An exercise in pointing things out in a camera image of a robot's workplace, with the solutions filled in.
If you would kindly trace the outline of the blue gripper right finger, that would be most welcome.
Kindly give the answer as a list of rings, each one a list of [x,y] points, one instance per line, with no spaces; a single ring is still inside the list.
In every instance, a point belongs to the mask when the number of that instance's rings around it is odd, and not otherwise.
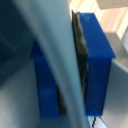
[[[93,13],[72,13],[77,62],[88,116],[101,116],[115,54]]]

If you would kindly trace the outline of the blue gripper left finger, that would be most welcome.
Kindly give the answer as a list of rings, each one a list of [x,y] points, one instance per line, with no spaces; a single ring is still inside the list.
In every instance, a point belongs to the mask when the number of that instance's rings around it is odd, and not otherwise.
[[[37,41],[34,41],[31,58],[35,62],[41,117],[58,118],[61,116],[59,90]]]

